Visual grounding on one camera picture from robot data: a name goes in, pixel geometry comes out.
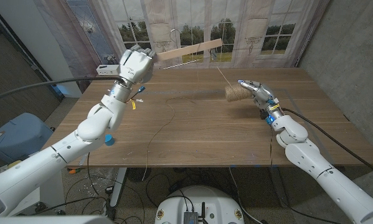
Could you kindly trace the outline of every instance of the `blue container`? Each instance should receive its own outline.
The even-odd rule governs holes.
[[[113,136],[111,136],[111,134],[106,135],[105,144],[107,146],[112,146],[114,144],[114,139],[113,139]]]

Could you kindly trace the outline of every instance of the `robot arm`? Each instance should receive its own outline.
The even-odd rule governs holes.
[[[262,118],[280,132],[276,140],[285,148],[287,159],[312,176],[353,223],[373,223],[373,198],[320,154],[318,147],[308,139],[306,129],[283,114],[271,89],[257,82],[238,82],[253,92]]]
[[[25,196],[69,162],[103,145],[106,128],[115,131],[121,123],[132,85],[151,78],[155,55],[155,51],[138,45],[127,50],[120,61],[122,81],[114,83],[75,131],[0,174],[0,217],[7,216]]]

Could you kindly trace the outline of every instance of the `table surface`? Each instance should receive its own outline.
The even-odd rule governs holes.
[[[256,68],[221,71],[231,84],[239,79],[267,84],[282,107],[312,120],[373,164],[373,146],[304,70]],[[94,81],[45,147],[75,130],[112,83]],[[129,105],[119,129],[112,133],[114,145],[103,145],[91,152],[89,165],[144,167],[147,161],[148,167],[270,166],[271,160],[276,166],[292,165],[284,148],[277,144],[276,133],[273,133],[270,153],[271,129],[260,119],[259,110],[252,100],[226,101],[224,88],[227,85],[217,69],[155,71],[152,80],[144,84],[146,90],[136,97],[143,102],[136,102],[135,110]],[[317,129],[293,114],[291,117],[307,129],[310,140],[329,162],[339,166],[362,165]],[[78,166],[80,160],[76,159],[69,166]]]

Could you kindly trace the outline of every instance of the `black cable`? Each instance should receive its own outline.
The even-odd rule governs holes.
[[[123,184],[123,183],[117,181],[117,180],[109,179],[109,178],[106,178],[106,177],[97,177],[97,178],[101,178],[101,179],[106,179],[106,180],[114,181],[114,182],[119,183],[119,184],[121,184],[122,186],[124,186],[124,187],[126,187],[126,188],[132,190],[133,192],[135,192],[135,193],[138,195],[139,200],[140,200],[140,202],[141,202],[141,204],[142,204],[142,209],[143,209],[143,222],[142,222],[142,223],[144,223],[144,205],[143,205],[143,201],[142,201],[142,198],[141,198],[140,194],[139,194],[136,190],[134,190],[132,187],[129,187],[129,186],[127,186],[127,185],[125,185],[125,184]]]
[[[91,202],[93,202],[94,200],[100,199],[100,198],[102,198],[102,199],[104,199],[104,200],[106,201],[106,199],[105,199],[104,197],[97,197],[97,198],[92,199],[91,201],[89,201],[89,202],[84,206],[84,208],[82,209],[81,215],[84,214],[85,209],[88,207],[88,205],[89,205]]]
[[[168,178],[168,176],[167,176],[166,174],[156,174],[156,175],[152,176],[152,178],[150,178],[150,179],[148,180],[148,183],[146,183],[146,187],[145,187],[146,195],[148,196],[149,201],[150,201],[150,202],[151,202],[151,203],[152,203],[156,208],[158,208],[159,206],[156,205],[156,203],[154,203],[153,200],[151,199],[151,197],[149,196],[148,186],[149,186],[150,181],[153,180],[155,177],[157,177],[157,176],[159,176],[159,175],[163,175],[163,176],[165,176],[165,177],[167,178],[168,185],[171,186],[171,183],[170,183],[170,181],[169,181],[169,178]]]
[[[194,212],[193,202],[192,202],[192,200],[190,200],[190,199],[189,199],[188,197],[186,197],[186,196],[183,196],[183,195],[174,195],[174,196],[166,197],[165,200],[167,200],[167,199],[169,199],[169,198],[174,198],[174,197],[182,197],[182,198],[186,198],[186,199],[188,199],[188,200],[191,202],[191,204],[192,204],[192,212]]]
[[[331,220],[325,220],[325,219],[323,219],[323,218],[318,218],[318,217],[314,217],[314,216],[312,216],[312,215],[308,215],[308,214],[305,214],[305,213],[302,213],[302,212],[300,212],[300,211],[297,211],[297,210],[295,210],[294,208],[292,208],[291,206],[289,206],[288,205],[288,203],[286,203],[280,196],[279,196],[279,193],[276,191],[276,185],[275,185],[275,183],[273,182],[273,179],[271,178],[271,182],[272,182],[272,185],[273,185],[273,189],[274,189],[274,191],[275,191],[275,193],[276,193],[276,196],[289,208],[289,209],[291,209],[293,212],[295,212],[295,213],[298,213],[298,214],[300,214],[300,215],[303,215],[303,216],[306,216],[306,217],[308,217],[308,218],[313,218],[313,219],[315,219],[315,220],[320,220],[320,221],[322,221],[322,222],[327,222],[327,223],[333,223],[333,224],[340,224],[340,223],[338,223],[338,222],[334,222],[334,221],[331,221]]]
[[[75,203],[75,202],[81,202],[82,200],[87,200],[87,199],[96,199],[97,197],[86,197],[86,198],[81,198],[81,199],[78,199],[78,200],[74,200],[74,201],[71,201],[71,202],[66,202],[66,203],[63,203],[63,204],[60,204],[60,205],[56,205],[56,206],[53,206],[53,207],[50,207],[50,208],[46,208],[40,212],[35,212],[31,215],[38,215],[38,214],[41,214],[43,212],[47,212],[47,211],[50,211],[50,210],[53,210],[57,207],[60,207],[60,206],[63,206],[63,205],[68,205],[68,204],[71,204],[71,203]]]
[[[185,205],[186,205],[186,211],[188,212],[189,209],[187,208],[187,202],[186,202],[186,198],[185,198],[185,195],[184,195],[184,192],[182,192],[181,189],[179,189],[179,191],[181,192],[182,196],[184,197],[184,200],[185,200]]]
[[[271,141],[270,141],[270,145],[269,145],[269,147],[270,147],[270,157],[271,157],[271,166],[270,166],[270,169],[272,170],[272,168],[273,168],[273,166],[272,166],[272,139],[273,139],[273,128],[271,127]],[[273,191],[275,191],[275,194],[276,194],[276,196],[278,197],[278,199],[280,199],[289,209],[291,209],[293,212],[296,212],[296,213],[298,213],[298,214],[300,214],[300,215],[304,215],[304,216],[306,216],[306,217],[308,217],[308,218],[313,218],[313,219],[315,219],[315,220],[320,220],[320,221],[322,221],[322,222],[328,222],[328,223],[333,223],[333,224],[340,224],[340,223],[338,223],[338,222],[334,222],[334,221],[331,221],[331,220],[325,220],[325,219],[323,219],[323,218],[318,218],[318,217],[314,217],[314,216],[312,216],[312,215],[308,215],[308,214],[305,214],[305,213],[302,213],[302,212],[300,212],[300,211],[297,211],[297,210],[295,210],[294,208],[292,208],[291,206],[289,206],[288,205],[288,203],[286,203],[281,197],[280,197],[280,195],[279,195],[279,193],[278,193],[278,191],[276,190],[276,185],[275,185],[275,183],[274,183],[274,181],[273,181],[273,178],[272,178],[272,173],[271,172],[268,172],[268,174],[269,174],[269,176],[270,176],[270,179],[271,179],[271,183],[272,183],[272,187],[273,187]]]
[[[89,213],[89,214],[92,215],[92,214],[95,213],[95,212],[99,212],[99,215],[101,215],[100,210],[95,210],[95,211],[93,211],[93,212],[91,212],[91,213]]]
[[[334,143],[336,143],[337,145],[339,145],[341,148],[343,148],[345,151],[347,151],[348,153],[350,153],[353,157],[355,157],[357,160],[361,161],[363,164],[365,164],[367,167],[369,167],[370,169],[373,170],[373,166],[366,162],[364,159],[362,159],[361,157],[359,157],[357,154],[355,154],[354,152],[352,152],[350,149],[348,149],[346,146],[344,146],[343,144],[341,144],[339,141],[337,141],[336,139],[334,139],[330,134],[328,134],[326,131],[324,131],[323,129],[321,129],[318,125],[316,125],[315,123],[313,123],[312,121],[310,121],[308,118],[305,118],[303,115],[300,115],[298,114],[297,112],[295,111],[292,111],[290,109],[287,109],[287,108],[283,108],[283,111],[289,111],[290,113],[293,113],[297,116],[299,116],[300,118],[302,118],[303,120],[305,120],[306,122],[308,122],[309,124],[311,124],[312,126],[314,126],[315,128],[317,128],[319,131],[321,131],[325,136],[327,136],[329,139],[331,139]]]
[[[130,218],[136,218],[136,219],[139,220],[139,222],[141,222],[141,223],[143,224],[143,222],[142,222],[142,220],[140,219],[140,217],[137,217],[137,216],[131,216],[131,217],[128,217],[128,218],[124,219],[124,221],[123,221],[121,224],[123,224],[124,222],[126,223],[126,221],[127,221],[128,219],[130,219]]]
[[[123,80],[117,76],[117,77],[83,77],[83,78],[66,78],[62,80],[56,80],[56,81],[49,81],[49,82],[41,82],[41,83],[35,83],[31,85],[22,86],[19,88],[16,88],[14,90],[9,90],[4,93],[0,94],[0,99],[7,97],[13,93],[17,93],[20,91],[28,90],[31,88],[39,87],[39,86],[46,86],[46,85],[54,85],[59,83],[67,83],[67,82],[77,82],[77,81],[92,81],[92,80],[117,80],[119,82],[123,82]]]
[[[92,179],[91,179],[91,174],[89,173],[89,154],[90,154],[90,152],[88,152],[88,158],[87,158],[87,171],[88,171],[88,178],[89,178],[89,180],[91,181],[91,185],[92,185],[93,190],[94,190],[95,193],[100,197],[100,194],[98,193],[98,191],[96,190],[95,186],[93,185],[93,181],[92,181]]]

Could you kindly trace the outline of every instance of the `spool of string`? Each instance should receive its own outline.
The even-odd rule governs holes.
[[[250,90],[242,87],[240,84],[225,87],[225,96],[228,102],[246,99],[252,95],[253,93]]]

